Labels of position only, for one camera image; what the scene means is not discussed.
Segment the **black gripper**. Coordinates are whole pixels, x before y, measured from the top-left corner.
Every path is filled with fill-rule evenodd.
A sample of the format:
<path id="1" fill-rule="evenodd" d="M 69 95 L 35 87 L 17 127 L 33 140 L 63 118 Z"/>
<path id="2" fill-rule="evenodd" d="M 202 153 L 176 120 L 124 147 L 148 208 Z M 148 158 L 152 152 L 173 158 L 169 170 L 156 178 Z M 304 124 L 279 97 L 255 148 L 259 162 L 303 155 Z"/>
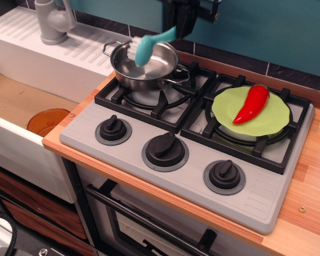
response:
<path id="1" fill-rule="evenodd" d="M 215 23 L 220 1 L 162 1 L 165 4 L 167 28 L 176 26 L 177 39 L 183 39 L 193 31 L 197 18 Z"/>

